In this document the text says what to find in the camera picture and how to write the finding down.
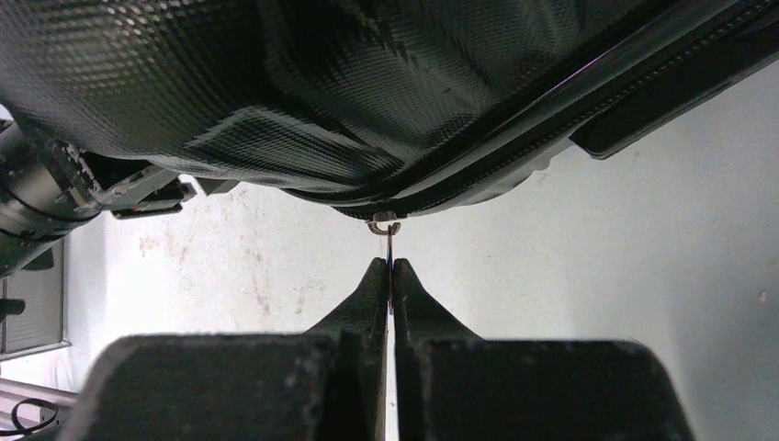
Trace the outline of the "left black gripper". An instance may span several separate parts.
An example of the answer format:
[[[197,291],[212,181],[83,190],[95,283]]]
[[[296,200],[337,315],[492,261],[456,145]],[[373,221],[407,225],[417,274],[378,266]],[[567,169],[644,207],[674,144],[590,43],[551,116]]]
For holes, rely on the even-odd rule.
[[[39,269],[42,256],[103,212],[118,219],[174,214],[196,190],[147,161],[82,151],[28,137],[1,123],[1,275]]]

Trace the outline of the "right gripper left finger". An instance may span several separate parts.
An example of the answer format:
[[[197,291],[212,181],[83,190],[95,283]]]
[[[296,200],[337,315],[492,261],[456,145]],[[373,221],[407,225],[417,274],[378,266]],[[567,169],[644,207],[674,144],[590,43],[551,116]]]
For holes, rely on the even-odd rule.
[[[61,440],[380,440],[389,269],[299,334],[135,335],[95,362]]]

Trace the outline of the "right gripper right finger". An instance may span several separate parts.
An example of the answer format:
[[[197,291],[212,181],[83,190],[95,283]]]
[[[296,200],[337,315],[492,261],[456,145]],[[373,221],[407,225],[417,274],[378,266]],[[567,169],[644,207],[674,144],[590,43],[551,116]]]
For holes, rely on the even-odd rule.
[[[492,340],[392,271],[403,440],[690,440],[663,364],[627,340]]]

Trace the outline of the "black ribbed hard-shell suitcase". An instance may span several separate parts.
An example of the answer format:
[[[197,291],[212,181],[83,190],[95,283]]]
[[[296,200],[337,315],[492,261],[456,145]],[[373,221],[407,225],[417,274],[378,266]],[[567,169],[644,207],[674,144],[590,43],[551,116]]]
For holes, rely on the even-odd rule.
[[[775,1],[4,1],[28,136],[363,221],[605,159],[778,57]]]

